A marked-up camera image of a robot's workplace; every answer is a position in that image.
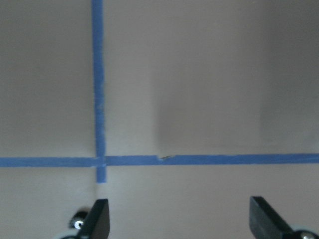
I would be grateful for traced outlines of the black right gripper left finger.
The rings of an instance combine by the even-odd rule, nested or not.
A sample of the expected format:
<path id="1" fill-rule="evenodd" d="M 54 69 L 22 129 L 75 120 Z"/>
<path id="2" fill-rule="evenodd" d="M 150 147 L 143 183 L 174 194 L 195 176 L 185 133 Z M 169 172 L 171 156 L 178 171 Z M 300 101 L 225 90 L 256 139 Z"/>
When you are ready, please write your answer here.
<path id="1" fill-rule="evenodd" d="M 80 239 L 107 239 L 110 234 L 108 199 L 98 199 L 79 231 Z"/>

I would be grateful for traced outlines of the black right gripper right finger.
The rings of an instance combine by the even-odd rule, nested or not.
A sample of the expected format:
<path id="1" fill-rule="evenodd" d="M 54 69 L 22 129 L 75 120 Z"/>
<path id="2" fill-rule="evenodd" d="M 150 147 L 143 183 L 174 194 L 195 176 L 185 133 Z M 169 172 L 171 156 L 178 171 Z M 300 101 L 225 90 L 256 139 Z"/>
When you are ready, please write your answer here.
<path id="1" fill-rule="evenodd" d="M 256 239 L 294 239 L 295 232 L 261 196 L 249 200 L 249 228 Z"/>

